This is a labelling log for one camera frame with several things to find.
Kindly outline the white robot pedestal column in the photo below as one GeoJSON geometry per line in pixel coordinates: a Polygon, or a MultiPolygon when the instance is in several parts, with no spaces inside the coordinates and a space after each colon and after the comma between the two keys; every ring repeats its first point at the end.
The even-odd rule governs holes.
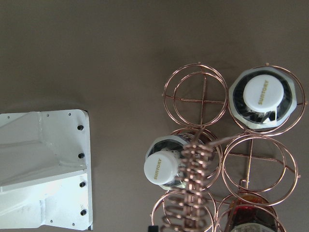
{"type": "Polygon", "coordinates": [[[0,116],[0,227],[42,225],[93,229],[87,111],[0,116]]]}

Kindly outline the tea bottle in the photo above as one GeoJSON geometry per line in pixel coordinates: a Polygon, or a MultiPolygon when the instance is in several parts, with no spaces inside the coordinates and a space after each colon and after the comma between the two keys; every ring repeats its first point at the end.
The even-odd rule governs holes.
{"type": "Polygon", "coordinates": [[[185,188],[181,167],[183,147],[194,138],[195,132],[179,132],[155,139],[145,155],[144,174],[162,189],[185,188]]]}
{"type": "Polygon", "coordinates": [[[296,109],[295,83],[278,67],[246,70],[229,89],[231,115],[247,128],[276,128],[296,109]]]}
{"type": "Polygon", "coordinates": [[[260,196],[244,193],[229,206],[226,232],[277,232],[278,223],[271,206],[261,208],[267,201],[260,196]]]}

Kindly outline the tea bottle front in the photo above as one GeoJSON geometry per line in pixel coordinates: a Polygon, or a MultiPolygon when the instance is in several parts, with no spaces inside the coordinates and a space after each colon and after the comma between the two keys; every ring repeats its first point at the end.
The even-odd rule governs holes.
{"type": "Polygon", "coordinates": [[[244,193],[229,206],[226,232],[277,232],[278,223],[271,206],[261,208],[267,201],[260,196],[244,193]]]}

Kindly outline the copper wire bottle basket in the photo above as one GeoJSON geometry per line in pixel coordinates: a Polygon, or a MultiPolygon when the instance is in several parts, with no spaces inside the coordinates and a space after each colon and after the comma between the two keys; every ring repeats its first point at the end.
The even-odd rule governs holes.
{"type": "Polygon", "coordinates": [[[276,128],[253,130],[235,119],[229,109],[232,85],[213,67],[187,64],[167,79],[164,108],[180,126],[169,135],[194,131],[195,136],[182,151],[185,188],[164,189],[148,231],[225,232],[229,206],[244,193],[263,197],[267,203],[256,206],[273,207],[278,232],[285,231],[275,207],[293,193],[300,174],[293,153],[277,137],[300,121],[308,102],[295,74],[263,66],[288,72],[295,83],[296,109],[276,128]]]}

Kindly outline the tea bottle rear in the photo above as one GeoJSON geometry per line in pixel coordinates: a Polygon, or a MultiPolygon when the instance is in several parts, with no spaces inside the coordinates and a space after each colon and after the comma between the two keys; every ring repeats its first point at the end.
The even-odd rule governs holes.
{"type": "Polygon", "coordinates": [[[231,115],[247,128],[276,128],[296,109],[295,83],[278,67],[246,70],[229,89],[231,115]]]}

